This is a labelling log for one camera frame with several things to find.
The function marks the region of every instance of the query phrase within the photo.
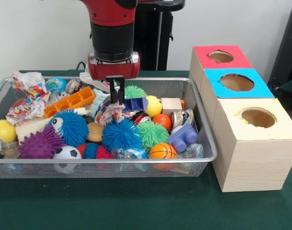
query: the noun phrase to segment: red square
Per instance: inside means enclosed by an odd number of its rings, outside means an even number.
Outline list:
[[[251,69],[245,54],[238,46],[195,46],[203,69]]]

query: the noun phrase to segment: yellow ball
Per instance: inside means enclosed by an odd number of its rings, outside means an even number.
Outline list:
[[[162,112],[162,103],[160,99],[157,99],[155,96],[146,96],[146,98],[148,100],[148,107],[145,110],[146,114],[151,118],[160,114]]]
[[[4,142],[15,140],[16,128],[12,126],[7,120],[0,120],[0,139]]]

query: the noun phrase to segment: white wall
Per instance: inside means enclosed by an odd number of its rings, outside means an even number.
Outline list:
[[[187,0],[174,13],[168,69],[188,70],[192,46],[239,45],[267,80],[292,0]],[[0,0],[0,78],[19,69],[74,69],[92,50],[79,1]]]

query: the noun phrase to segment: blue square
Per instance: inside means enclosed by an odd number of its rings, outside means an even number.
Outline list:
[[[219,98],[275,98],[255,69],[205,69],[204,71]],[[254,83],[254,87],[249,91],[239,92],[226,88],[221,78],[230,74],[245,76]]]

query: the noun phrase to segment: googly eye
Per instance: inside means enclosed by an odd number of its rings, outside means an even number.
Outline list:
[[[52,127],[55,129],[57,133],[60,131],[60,128],[62,127],[63,123],[64,123],[64,120],[63,118],[60,118],[60,117],[54,118],[51,122]]]

